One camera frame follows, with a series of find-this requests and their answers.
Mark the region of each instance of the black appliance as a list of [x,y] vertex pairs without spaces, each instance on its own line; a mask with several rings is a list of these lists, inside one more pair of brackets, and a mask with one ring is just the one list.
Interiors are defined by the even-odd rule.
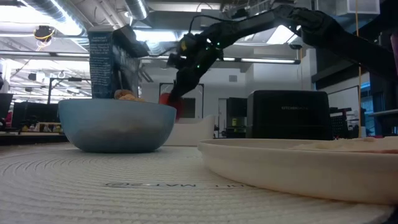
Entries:
[[20,129],[23,125],[30,126],[38,121],[59,123],[58,104],[14,103],[14,112],[12,114],[13,128]]
[[290,90],[251,93],[246,137],[332,140],[328,95]]
[[0,119],[6,118],[10,109],[13,94],[0,93]]

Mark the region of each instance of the white plate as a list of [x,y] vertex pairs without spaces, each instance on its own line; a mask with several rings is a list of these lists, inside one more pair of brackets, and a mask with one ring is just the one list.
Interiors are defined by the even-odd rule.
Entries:
[[398,154],[287,149],[312,142],[214,139],[198,148],[213,172],[248,185],[316,198],[398,203]]

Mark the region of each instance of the woven placemat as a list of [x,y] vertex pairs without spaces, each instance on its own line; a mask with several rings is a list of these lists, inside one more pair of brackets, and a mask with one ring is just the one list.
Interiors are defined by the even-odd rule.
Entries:
[[371,224],[393,211],[234,183],[209,171],[189,147],[148,154],[89,154],[69,144],[4,151],[0,223]]

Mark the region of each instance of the blue bowl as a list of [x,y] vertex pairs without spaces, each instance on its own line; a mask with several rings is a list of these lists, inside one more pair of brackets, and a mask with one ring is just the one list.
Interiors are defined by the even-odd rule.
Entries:
[[62,129],[86,152],[151,152],[173,130],[176,109],[156,103],[89,99],[59,102]]

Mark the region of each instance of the black robotic arm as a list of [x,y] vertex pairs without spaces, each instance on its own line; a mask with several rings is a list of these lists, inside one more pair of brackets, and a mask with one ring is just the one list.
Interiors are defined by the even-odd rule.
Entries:
[[223,60],[224,48],[242,37],[279,25],[301,36],[308,45],[331,50],[372,73],[398,81],[392,52],[346,32],[323,12],[281,5],[245,20],[213,24],[200,34],[184,35],[177,45],[177,53],[171,54],[167,62],[178,69],[169,101],[175,101],[194,89],[213,63],[217,59]]

